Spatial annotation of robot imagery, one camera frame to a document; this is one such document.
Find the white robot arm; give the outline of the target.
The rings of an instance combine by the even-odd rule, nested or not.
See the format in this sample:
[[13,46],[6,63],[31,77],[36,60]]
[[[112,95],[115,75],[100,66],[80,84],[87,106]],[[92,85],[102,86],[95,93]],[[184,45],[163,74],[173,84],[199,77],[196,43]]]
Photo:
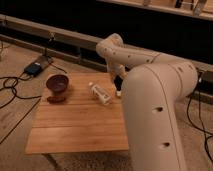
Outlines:
[[123,79],[121,103],[134,171],[187,171],[175,102],[198,82],[189,60],[128,48],[114,33],[96,45],[107,70]]

